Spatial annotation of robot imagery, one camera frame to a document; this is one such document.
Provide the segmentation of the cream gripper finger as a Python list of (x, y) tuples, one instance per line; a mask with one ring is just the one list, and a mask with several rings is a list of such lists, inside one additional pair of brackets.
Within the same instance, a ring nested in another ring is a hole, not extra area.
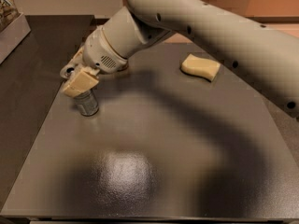
[(72, 61), (73, 61), (74, 63), (80, 63), (80, 62), (82, 61), (83, 51), (84, 51), (84, 48), (81, 47), (81, 48), (77, 51), (77, 53), (73, 56)]
[(89, 91), (98, 83), (99, 79), (96, 75), (92, 74), (87, 68), (81, 68), (65, 82), (62, 93), (69, 97), (77, 97)]

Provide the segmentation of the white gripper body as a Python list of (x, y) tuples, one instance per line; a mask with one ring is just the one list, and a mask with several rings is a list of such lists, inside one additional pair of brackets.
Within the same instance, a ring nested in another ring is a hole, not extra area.
[(84, 48), (82, 61), (74, 63), (71, 59), (60, 71), (62, 78), (71, 78), (72, 73), (78, 71), (80, 67), (89, 67), (91, 73), (96, 76), (99, 73), (112, 74), (118, 72), (118, 69), (128, 62), (110, 46), (103, 25), (97, 27), (81, 47)]

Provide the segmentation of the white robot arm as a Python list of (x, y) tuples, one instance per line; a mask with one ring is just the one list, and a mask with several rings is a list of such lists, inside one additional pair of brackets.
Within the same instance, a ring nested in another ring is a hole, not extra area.
[(201, 0), (127, 0), (61, 70), (64, 94), (90, 90), (142, 49), (180, 34), (293, 118), (299, 117), (299, 39)]

